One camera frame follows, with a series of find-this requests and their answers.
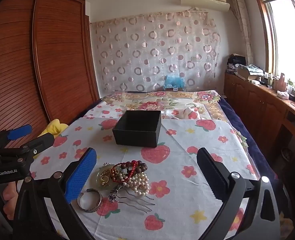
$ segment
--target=finger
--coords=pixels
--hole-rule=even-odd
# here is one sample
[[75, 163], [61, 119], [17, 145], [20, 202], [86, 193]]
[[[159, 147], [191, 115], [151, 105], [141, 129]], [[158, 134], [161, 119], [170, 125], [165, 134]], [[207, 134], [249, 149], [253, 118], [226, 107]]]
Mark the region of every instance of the finger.
[[9, 200], [3, 207], [4, 213], [7, 215], [9, 220], [13, 220], [17, 196]]
[[8, 201], [12, 198], [14, 198], [15, 196], [17, 196], [18, 193], [16, 191], [16, 184], [15, 181], [10, 182], [6, 188], [3, 190], [3, 198], [4, 200]]

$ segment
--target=sheer curtain with circles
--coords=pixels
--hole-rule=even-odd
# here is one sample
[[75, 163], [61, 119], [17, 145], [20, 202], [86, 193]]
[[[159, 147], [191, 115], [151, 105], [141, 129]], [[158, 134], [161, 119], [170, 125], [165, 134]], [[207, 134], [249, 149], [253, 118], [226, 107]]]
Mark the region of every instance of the sheer curtain with circles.
[[105, 91], [157, 91], [166, 76], [187, 91], [214, 86], [220, 35], [205, 11], [155, 13], [94, 23]]

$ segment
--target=yellow towel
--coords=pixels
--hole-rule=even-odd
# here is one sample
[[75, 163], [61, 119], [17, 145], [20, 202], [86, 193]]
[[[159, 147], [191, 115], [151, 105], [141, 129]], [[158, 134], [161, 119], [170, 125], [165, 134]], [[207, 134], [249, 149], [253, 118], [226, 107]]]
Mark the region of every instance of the yellow towel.
[[49, 132], [54, 135], [54, 138], [56, 138], [66, 128], [68, 128], [67, 124], [60, 123], [59, 119], [54, 119], [52, 122], [49, 123], [49, 125], [46, 127], [46, 129], [39, 136]]

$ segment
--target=brown bead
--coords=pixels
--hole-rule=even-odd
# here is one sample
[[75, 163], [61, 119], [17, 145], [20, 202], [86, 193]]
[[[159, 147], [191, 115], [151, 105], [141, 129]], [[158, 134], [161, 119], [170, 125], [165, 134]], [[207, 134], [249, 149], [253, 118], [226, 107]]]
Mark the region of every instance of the brown bead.
[[136, 173], [141, 173], [141, 172], [142, 172], [141, 168], [139, 168], [139, 167], [137, 167], [137, 168], [135, 169], [135, 171], [136, 171]]

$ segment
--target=open black box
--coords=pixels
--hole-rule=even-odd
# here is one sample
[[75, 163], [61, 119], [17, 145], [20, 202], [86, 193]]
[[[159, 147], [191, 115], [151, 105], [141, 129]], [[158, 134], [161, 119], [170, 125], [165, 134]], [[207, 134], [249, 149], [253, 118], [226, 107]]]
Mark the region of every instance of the open black box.
[[116, 144], [157, 146], [161, 129], [161, 111], [126, 111], [112, 129]]

